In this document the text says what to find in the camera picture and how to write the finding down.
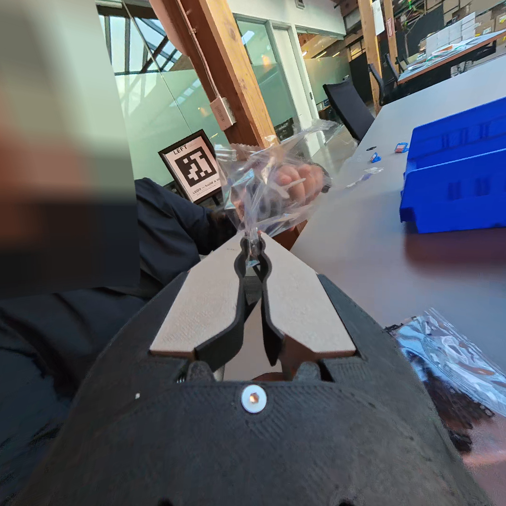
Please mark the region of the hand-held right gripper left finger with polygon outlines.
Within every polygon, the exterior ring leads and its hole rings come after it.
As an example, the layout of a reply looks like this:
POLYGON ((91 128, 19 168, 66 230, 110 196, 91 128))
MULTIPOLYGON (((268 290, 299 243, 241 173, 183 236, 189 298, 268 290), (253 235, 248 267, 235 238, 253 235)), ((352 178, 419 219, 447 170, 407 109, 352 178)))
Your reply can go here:
POLYGON ((153 355, 224 367, 244 341, 247 240, 237 233, 193 267, 161 324, 153 355))

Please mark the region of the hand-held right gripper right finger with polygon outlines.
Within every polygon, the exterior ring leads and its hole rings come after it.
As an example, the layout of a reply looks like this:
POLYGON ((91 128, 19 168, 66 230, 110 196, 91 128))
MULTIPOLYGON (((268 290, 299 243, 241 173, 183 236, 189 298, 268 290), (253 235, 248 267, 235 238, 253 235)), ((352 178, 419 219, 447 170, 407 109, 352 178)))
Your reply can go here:
POLYGON ((259 234, 262 332, 271 365, 295 376, 304 362, 347 358, 356 346, 316 271, 259 234))

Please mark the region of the clear plastic lego bag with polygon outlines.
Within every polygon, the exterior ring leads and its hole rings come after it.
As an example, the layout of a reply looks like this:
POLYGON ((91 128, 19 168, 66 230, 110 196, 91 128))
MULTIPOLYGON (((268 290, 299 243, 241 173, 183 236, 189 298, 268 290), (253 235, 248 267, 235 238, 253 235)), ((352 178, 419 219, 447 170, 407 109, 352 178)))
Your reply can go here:
POLYGON ((305 206, 292 202, 275 182, 277 169, 283 164, 317 164, 303 148, 309 141, 326 145, 341 128, 338 123, 319 119, 308 129, 264 149, 245 144, 215 146, 224 210, 247 240, 246 268, 259 264, 260 233, 274 237, 293 229, 312 215, 325 194, 305 206))

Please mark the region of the bag of black lego pieces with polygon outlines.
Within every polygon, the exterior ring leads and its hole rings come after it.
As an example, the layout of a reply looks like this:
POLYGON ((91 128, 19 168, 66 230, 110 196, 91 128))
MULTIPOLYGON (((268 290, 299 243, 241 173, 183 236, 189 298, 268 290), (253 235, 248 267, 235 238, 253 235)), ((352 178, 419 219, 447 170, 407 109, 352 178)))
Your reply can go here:
POLYGON ((385 327, 471 466, 505 462, 505 373, 434 308, 385 327))

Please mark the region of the person's left forearm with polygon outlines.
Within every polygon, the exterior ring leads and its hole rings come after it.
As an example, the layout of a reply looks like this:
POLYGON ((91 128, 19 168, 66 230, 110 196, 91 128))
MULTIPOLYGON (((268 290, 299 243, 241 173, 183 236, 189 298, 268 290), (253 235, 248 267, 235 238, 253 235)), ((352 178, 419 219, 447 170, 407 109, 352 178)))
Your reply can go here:
POLYGON ((135 180, 141 277, 134 294, 153 298, 236 234, 221 209, 211 211, 154 181, 135 180))

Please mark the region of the person's left hand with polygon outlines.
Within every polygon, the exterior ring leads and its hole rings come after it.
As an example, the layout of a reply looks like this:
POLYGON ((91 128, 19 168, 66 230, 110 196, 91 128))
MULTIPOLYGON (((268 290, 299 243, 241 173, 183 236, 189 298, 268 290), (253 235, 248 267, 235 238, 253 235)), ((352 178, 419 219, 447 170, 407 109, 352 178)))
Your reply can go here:
POLYGON ((311 203, 320 193, 327 193, 332 180, 328 172, 318 164, 283 164, 277 169, 275 182, 298 205, 311 203))

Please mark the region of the framed marker sign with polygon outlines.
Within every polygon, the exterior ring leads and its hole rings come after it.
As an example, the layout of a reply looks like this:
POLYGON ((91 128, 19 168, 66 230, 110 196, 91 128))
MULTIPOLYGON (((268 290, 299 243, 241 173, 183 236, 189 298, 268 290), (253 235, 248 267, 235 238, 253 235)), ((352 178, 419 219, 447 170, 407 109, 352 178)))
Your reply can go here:
POLYGON ((214 148, 203 129, 158 152, 178 193, 196 205, 220 205, 222 184, 214 148))

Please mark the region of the torn clear plastic strip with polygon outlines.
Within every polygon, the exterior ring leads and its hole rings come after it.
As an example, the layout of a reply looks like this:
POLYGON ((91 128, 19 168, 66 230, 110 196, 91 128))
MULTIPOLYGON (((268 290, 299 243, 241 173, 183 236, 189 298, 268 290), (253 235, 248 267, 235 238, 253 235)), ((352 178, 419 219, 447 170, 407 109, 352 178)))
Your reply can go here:
POLYGON ((351 184, 345 186, 345 190, 349 190, 351 188, 354 188, 360 184, 362 184, 363 182, 369 180, 371 177, 373 177, 374 175, 382 172, 384 170, 383 167, 372 167, 372 168, 367 168, 367 169, 364 169, 363 171, 363 175, 356 181, 352 182, 351 184))

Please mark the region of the person's dark clothed body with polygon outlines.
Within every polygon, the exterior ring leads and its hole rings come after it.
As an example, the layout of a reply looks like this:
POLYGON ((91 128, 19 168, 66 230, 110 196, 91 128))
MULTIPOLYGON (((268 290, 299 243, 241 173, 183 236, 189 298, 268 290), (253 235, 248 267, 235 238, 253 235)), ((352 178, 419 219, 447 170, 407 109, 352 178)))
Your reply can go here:
POLYGON ((117 332, 149 301, 136 288, 1 300, 1 505, 46 457, 80 384, 117 332))

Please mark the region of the grey electrical box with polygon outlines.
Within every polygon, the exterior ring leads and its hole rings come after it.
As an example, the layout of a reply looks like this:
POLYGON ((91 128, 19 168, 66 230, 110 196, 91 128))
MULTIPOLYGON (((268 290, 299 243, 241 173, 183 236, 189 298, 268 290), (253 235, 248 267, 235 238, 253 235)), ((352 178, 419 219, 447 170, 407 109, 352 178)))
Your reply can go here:
POLYGON ((229 129, 236 123, 234 113, 225 97, 218 96, 210 103, 210 107, 221 131, 229 129))

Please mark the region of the blue plastic bin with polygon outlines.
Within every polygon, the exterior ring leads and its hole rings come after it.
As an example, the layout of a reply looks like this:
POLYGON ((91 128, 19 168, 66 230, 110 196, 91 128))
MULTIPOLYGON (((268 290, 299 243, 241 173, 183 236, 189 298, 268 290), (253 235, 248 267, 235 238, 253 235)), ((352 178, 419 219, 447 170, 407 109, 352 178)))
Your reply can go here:
POLYGON ((505 97, 417 126, 403 178, 419 233, 505 227, 505 97))

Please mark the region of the black mesh office chair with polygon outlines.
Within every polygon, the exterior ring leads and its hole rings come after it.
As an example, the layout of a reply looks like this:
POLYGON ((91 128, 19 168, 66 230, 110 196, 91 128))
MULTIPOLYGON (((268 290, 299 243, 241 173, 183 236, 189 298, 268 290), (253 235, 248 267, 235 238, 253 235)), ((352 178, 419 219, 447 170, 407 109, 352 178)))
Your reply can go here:
POLYGON ((322 86, 329 103, 351 136, 361 142, 375 117, 360 98, 351 79, 322 86))

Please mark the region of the long wooden work table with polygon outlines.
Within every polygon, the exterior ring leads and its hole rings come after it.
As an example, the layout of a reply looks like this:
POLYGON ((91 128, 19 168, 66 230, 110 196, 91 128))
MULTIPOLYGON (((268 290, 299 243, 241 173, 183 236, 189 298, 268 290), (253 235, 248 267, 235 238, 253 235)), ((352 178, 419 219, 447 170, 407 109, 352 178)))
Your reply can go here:
POLYGON ((464 58, 472 52, 476 52, 489 45, 495 48, 496 41, 501 37, 505 37, 505 29, 491 32, 487 35, 475 36, 472 39, 461 41, 442 50, 438 50, 425 61, 408 66, 407 69, 400 74, 397 84, 404 84, 442 65, 449 64, 450 66, 455 66, 457 65, 458 59, 464 58))

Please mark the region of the stack of white boxes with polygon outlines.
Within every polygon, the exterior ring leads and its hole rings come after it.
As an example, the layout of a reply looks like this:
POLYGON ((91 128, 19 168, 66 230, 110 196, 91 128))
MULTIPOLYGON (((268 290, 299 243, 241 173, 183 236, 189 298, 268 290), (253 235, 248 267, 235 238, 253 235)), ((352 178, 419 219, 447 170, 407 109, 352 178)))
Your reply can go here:
POLYGON ((461 20, 426 38, 426 56, 448 46, 459 46, 475 38, 475 18, 461 20))

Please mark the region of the slim wooden support post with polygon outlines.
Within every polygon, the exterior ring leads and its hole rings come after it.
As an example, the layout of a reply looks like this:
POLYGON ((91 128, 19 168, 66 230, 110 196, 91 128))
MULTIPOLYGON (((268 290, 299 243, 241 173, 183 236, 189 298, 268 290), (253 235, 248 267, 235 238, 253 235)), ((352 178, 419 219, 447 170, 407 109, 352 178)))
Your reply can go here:
MULTIPOLYGON (((363 40, 365 44, 365 53, 368 64, 373 64, 375 69, 380 72, 380 54, 377 43, 376 28, 374 24, 374 15, 372 10, 372 1, 358 1, 360 21, 362 26, 363 40)), ((374 76, 369 73, 372 99, 376 115, 378 115, 380 105, 380 90, 374 76)))

